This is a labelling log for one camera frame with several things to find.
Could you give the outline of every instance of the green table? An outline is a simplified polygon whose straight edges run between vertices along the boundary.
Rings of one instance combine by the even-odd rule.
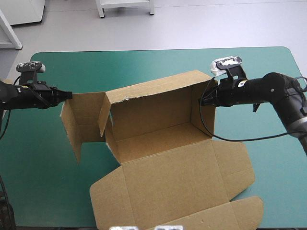
[[[63,90],[107,91],[188,70],[210,73],[212,60],[239,55],[249,78],[300,71],[284,47],[37,53],[39,74]],[[59,117],[61,106],[12,111],[0,141],[0,174],[19,226],[94,226],[92,183],[118,167],[104,143],[85,143],[77,164]],[[253,138],[284,132],[270,104],[218,108],[216,134]],[[282,137],[247,142],[256,182],[237,198],[257,195],[265,205],[261,227],[307,226],[307,157],[299,142]]]

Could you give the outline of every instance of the black cable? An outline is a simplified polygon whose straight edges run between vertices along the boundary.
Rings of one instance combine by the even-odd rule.
[[[290,134],[293,134],[293,133],[305,133],[307,134],[306,131],[294,131],[294,132],[285,132],[285,133],[281,133],[281,134],[277,134],[277,135],[273,135],[273,136],[266,136],[266,137],[261,137],[261,138],[251,138],[251,139],[227,139],[227,138],[223,138],[223,137],[220,137],[218,135],[215,135],[213,134],[209,129],[208,127],[206,126],[204,120],[203,120],[203,116],[202,116],[202,112],[201,112],[201,107],[203,106],[207,106],[207,105],[210,105],[210,104],[205,104],[205,105],[202,105],[202,100],[205,99],[206,97],[208,97],[209,95],[212,94],[212,92],[210,92],[205,98],[204,98],[204,94],[206,93],[210,83],[215,79],[215,77],[211,78],[210,81],[208,82],[205,90],[203,91],[202,95],[201,95],[201,99],[200,99],[200,117],[201,117],[201,122],[202,122],[202,125],[204,126],[204,128],[207,130],[207,132],[215,137],[215,138],[218,138],[220,140],[225,140],[225,141],[230,141],[230,142],[239,142],[239,141],[255,141],[255,140],[265,140],[265,139],[271,139],[271,138],[278,138],[278,137],[282,137],[282,136],[286,136],[286,135],[290,135]]]
[[[14,84],[13,84],[13,85],[16,85],[16,83],[17,83],[17,81],[18,81],[19,79],[20,79],[20,76],[19,76],[18,78],[16,78],[16,80],[14,81]],[[7,128],[8,128],[9,121],[10,121],[10,116],[11,116],[11,110],[8,111],[8,118],[6,119],[6,123],[5,123],[4,130],[3,130],[2,134],[0,135],[0,140],[3,138],[5,132],[6,132]]]

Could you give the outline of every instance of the corrugated cardboard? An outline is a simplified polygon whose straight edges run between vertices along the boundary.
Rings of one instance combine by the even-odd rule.
[[[252,230],[260,224],[259,198],[229,202],[255,180],[245,146],[213,141],[202,127],[199,98],[209,79],[195,70],[77,94],[65,103],[61,117],[77,160],[83,142],[104,136],[121,163],[90,189],[100,230],[162,224]],[[213,130],[215,108],[204,107],[203,114]]]

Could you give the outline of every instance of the white floor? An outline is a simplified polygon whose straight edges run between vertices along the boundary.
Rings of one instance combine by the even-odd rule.
[[[307,0],[155,0],[155,6],[154,16],[134,8],[106,10],[101,19],[94,0],[46,0],[41,24],[14,28],[24,47],[8,78],[37,52],[251,46],[289,48],[307,75]]]

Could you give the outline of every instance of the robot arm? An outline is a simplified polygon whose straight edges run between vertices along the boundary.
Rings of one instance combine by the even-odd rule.
[[[269,73],[260,79],[248,80],[241,67],[240,57],[225,57],[213,61],[211,71],[227,78],[210,95],[204,95],[202,105],[230,107],[235,104],[254,104],[254,112],[261,103],[274,107],[287,132],[301,142],[307,153],[307,100],[299,79],[281,73]]]
[[[0,81],[0,120],[4,110],[47,109],[72,98],[72,92],[58,90],[37,80],[37,73],[45,72],[45,66],[39,61],[19,64],[16,70],[21,73],[19,85]]]

